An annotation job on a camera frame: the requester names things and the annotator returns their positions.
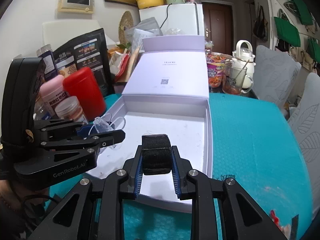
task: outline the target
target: kettle handle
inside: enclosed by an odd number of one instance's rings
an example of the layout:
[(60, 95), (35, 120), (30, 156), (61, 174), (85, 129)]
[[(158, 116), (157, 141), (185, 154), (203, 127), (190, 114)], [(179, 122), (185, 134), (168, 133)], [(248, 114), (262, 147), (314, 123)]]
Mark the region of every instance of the kettle handle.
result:
[(245, 40), (240, 40), (237, 42), (237, 46), (236, 46), (236, 57), (240, 58), (240, 48), (242, 43), (245, 43), (248, 45), (248, 49), (252, 51), (252, 45), (249, 41), (245, 41)]

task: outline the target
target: white thermos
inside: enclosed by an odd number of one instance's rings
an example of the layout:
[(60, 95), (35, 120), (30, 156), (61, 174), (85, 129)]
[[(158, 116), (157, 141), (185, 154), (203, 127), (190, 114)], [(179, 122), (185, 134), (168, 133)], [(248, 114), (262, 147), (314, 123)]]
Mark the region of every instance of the white thermos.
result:
[[(247, 48), (241, 47), (241, 45), (245, 43), (248, 46)], [(249, 60), (249, 63), (246, 65), (247, 68), (247, 75), (253, 78), (254, 73), (254, 66), (256, 65), (253, 60), (255, 58), (255, 55), (252, 52), (252, 45), (249, 41), (240, 40), (237, 42), (236, 51), (232, 53), (234, 62), (234, 67), (236, 68), (243, 68), (244, 65)], [(244, 78), (244, 82), (242, 85), (242, 88), (249, 88), (251, 85), (251, 80), (247, 77)]]

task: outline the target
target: silver rivet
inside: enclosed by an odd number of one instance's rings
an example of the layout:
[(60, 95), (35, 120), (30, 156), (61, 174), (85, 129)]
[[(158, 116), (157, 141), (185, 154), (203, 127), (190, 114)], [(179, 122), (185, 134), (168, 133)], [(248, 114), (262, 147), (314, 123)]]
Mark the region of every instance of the silver rivet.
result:
[(83, 179), (81, 179), (80, 184), (84, 186), (84, 185), (87, 185), (89, 182), (90, 182), (89, 179), (83, 178)]
[(233, 178), (227, 178), (226, 179), (226, 183), (228, 185), (234, 185), (236, 183), (236, 181)]
[(123, 175), (125, 175), (127, 172), (125, 171), (125, 170), (118, 170), (117, 171), (117, 175), (118, 176), (123, 176)]
[(199, 174), (199, 172), (198, 172), (197, 170), (190, 170), (190, 171), (189, 171), (189, 174), (190, 174), (191, 176), (197, 176), (197, 175)]

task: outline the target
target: open box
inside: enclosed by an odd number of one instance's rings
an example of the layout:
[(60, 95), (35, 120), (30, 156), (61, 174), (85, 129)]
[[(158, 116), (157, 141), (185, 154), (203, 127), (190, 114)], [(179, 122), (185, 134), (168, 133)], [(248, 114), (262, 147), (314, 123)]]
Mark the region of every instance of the open box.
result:
[[(121, 147), (107, 147), (98, 166), (88, 171), (105, 178), (133, 158), (141, 136), (167, 134), (180, 156), (192, 167), (212, 175), (212, 126), (204, 37), (175, 35), (143, 40), (142, 55), (121, 98), (107, 111), (126, 119)], [(191, 200), (180, 201), (172, 174), (143, 176), (137, 201), (180, 212), (191, 212)]]

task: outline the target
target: white refrigerator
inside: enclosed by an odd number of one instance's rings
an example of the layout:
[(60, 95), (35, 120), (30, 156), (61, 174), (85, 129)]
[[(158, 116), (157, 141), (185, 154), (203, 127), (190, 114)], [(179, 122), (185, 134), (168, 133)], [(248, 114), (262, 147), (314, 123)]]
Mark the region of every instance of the white refrigerator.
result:
[(139, 10), (140, 19), (145, 20), (154, 17), (159, 26), (164, 22), (161, 30), (165, 32), (170, 29), (182, 30), (185, 35), (202, 35), (204, 36), (204, 19), (202, 4), (185, 3), (185, 4), (172, 4), (151, 7)]

